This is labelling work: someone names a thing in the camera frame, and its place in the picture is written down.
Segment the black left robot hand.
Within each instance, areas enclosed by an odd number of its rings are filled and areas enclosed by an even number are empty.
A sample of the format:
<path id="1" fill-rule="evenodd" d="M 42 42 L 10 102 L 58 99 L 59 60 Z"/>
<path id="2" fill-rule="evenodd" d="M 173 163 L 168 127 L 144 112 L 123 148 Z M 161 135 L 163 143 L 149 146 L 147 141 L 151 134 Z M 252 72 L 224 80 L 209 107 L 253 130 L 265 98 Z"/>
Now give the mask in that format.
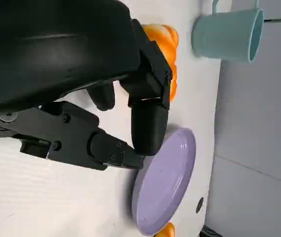
<path id="1" fill-rule="evenodd" d="M 39 158 L 139 170 L 166 133 L 173 72 L 158 44 L 118 0 L 0 0 L 0 137 Z M 101 111 L 128 92 L 133 144 L 63 101 L 86 89 Z"/>

